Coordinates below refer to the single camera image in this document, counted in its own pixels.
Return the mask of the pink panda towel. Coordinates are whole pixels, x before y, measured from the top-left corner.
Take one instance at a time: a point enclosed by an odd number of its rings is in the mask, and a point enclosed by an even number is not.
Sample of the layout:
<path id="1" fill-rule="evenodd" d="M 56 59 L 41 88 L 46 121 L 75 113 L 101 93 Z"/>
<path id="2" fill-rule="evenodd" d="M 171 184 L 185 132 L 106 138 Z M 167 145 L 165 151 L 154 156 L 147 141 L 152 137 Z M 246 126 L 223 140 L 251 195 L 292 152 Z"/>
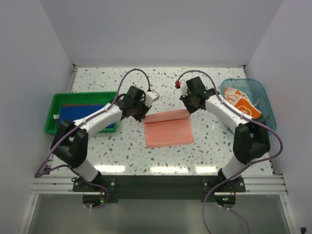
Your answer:
<path id="1" fill-rule="evenodd" d="M 146 116 L 143 120 L 146 146 L 160 148 L 193 143 L 190 116 L 186 109 Z"/>

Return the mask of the blue towel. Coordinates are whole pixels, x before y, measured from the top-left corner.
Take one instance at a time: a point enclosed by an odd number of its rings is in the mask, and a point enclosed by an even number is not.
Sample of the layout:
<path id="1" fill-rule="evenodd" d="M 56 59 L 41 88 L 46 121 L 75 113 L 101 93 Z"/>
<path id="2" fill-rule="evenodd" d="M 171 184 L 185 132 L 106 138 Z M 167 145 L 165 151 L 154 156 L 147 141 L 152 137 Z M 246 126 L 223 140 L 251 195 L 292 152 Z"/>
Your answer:
<path id="1" fill-rule="evenodd" d="M 84 118 L 93 112 L 96 112 L 103 107 L 101 106 L 71 106 L 71 107 L 61 107 L 59 118 L 58 118 L 58 126 L 64 120 L 74 121 L 77 119 Z"/>

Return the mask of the brown towel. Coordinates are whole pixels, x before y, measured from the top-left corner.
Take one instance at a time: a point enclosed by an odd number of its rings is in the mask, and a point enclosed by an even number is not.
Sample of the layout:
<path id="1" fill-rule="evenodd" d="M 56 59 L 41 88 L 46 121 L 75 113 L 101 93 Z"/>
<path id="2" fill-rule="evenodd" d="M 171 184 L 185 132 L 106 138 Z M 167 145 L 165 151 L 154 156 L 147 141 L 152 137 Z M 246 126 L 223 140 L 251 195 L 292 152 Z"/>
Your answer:
<path id="1" fill-rule="evenodd" d="M 71 106 L 105 106 L 103 103 L 66 103 L 62 104 L 61 107 L 71 107 Z"/>

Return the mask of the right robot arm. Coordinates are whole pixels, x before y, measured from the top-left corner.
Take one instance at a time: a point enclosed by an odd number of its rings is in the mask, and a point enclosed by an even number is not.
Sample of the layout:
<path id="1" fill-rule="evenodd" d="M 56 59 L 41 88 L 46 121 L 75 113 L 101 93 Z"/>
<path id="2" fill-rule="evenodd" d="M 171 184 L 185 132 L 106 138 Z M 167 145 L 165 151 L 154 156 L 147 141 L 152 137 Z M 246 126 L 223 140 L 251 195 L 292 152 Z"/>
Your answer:
<path id="1" fill-rule="evenodd" d="M 229 191 L 234 180 L 239 178 L 243 168 L 250 166 L 271 149 L 266 123 L 261 117 L 254 119 L 230 104 L 216 90 L 206 89 L 200 77 L 175 82 L 181 90 L 180 100 L 189 113 L 205 110 L 221 119 L 234 133 L 233 156 L 218 171 L 217 185 L 222 191 Z"/>

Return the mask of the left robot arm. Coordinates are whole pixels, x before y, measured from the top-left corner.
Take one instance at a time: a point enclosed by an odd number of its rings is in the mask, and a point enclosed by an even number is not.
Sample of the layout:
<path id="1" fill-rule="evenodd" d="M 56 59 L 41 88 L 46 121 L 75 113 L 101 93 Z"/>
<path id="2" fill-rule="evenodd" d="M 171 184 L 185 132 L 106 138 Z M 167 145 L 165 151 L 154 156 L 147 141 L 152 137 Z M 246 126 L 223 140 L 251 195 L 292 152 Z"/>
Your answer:
<path id="1" fill-rule="evenodd" d="M 62 121 L 51 145 L 51 153 L 84 180 L 88 190 L 104 189 L 102 174 L 87 159 L 89 138 L 128 117 L 141 122 L 158 99 L 156 91 L 131 86 L 127 93 L 116 96 L 94 113 L 75 121 Z"/>

